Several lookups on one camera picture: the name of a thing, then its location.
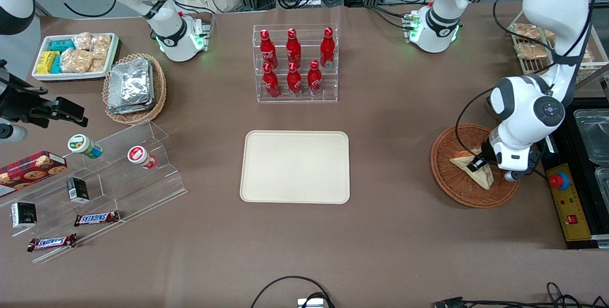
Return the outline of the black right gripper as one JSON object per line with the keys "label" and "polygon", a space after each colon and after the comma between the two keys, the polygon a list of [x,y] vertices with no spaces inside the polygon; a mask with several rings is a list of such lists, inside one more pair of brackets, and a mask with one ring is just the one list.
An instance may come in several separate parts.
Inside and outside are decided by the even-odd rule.
{"label": "black right gripper", "polygon": [[47,108],[35,108],[35,95],[6,90],[0,96],[2,119],[16,122],[29,115],[29,123],[40,128],[48,128],[49,119],[75,123],[80,127],[88,126],[85,108],[65,98],[47,102]]}

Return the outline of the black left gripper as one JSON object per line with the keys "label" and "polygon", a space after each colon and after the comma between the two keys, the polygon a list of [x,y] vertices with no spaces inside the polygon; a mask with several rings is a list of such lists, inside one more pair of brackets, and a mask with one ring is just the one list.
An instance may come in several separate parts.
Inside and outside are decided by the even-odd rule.
{"label": "black left gripper", "polygon": [[482,169],[485,165],[497,166],[497,158],[494,153],[494,149],[490,144],[490,138],[487,138],[484,143],[481,144],[481,153],[479,158],[474,158],[467,165],[467,169],[471,172],[476,172]]}

